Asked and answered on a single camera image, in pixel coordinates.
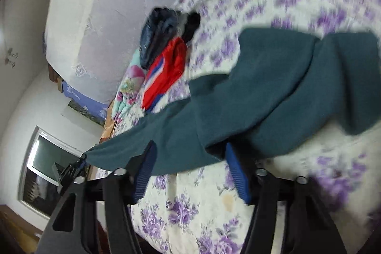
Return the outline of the dark green fleece pants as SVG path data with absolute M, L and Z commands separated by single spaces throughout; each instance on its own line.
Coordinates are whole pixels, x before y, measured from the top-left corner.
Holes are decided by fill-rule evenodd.
M 229 74 L 189 82 L 190 96 L 140 118 L 128 131 L 86 152 L 112 171 L 143 153 L 158 156 L 154 175 L 179 173 L 223 159 L 233 137 L 257 157 L 289 153 L 334 119 L 349 135 L 380 118 L 378 40 L 370 32 L 322 39 L 292 30 L 247 28 Z

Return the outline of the blue poster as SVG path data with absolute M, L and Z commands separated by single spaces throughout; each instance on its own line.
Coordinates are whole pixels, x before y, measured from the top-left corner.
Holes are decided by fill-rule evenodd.
M 100 126 L 104 126 L 108 105 L 99 103 L 62 82 L 63 94 L 70 98 L 68 106 Z

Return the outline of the folded floral blanket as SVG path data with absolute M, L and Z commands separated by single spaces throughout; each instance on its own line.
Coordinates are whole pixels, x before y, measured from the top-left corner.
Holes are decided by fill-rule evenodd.
M 111 115 L 115 122 L 121 122 L 134 105 L 145 80 L 146 72 L 140 65 L 140 50 L 136 49 L 115 95 Z

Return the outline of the ceiling spot lamp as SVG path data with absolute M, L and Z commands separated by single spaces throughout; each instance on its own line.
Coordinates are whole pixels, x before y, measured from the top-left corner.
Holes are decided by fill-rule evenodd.
M 11 68 L 15 67 L 15 60 L 18 58 L 18 53 L 13 51 L 13 48 L 9 48 L 6 52 L 5 65 L 9 65 Z

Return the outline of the folded red blue garment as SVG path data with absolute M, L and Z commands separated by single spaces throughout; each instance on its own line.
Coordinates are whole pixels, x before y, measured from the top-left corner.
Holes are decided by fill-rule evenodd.
M 152 111 L 167 90 L 183 75 L 187 45 L 182 38 L 172 39 L 147 72 L 141 108 Z

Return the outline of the folded blue jeans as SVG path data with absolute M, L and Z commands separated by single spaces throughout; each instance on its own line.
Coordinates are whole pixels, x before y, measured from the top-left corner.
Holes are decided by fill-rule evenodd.
M 170 8 L 153 8 L 140 37 L 140 65 L 148 70 L 168 42 L 177 34 L 185 15 Z

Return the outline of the folded black garment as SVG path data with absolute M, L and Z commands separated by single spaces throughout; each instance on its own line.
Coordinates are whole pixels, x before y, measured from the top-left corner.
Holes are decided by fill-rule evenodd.
M 201 15 L 199 13 L 192 12 L 188 15 L 183 34 L 181 36 L 185 44 L 187 44 L 193 38 L 194 33 L 200 26 L 200 21 Z

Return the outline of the window with white frame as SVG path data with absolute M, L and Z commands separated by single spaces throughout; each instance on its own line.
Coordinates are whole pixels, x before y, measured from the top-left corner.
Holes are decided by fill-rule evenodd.
M 78 149 L 35 127 L 21 168 L 19 202 L 49 218 L 59 201 L 59 174 L 81 155 Z

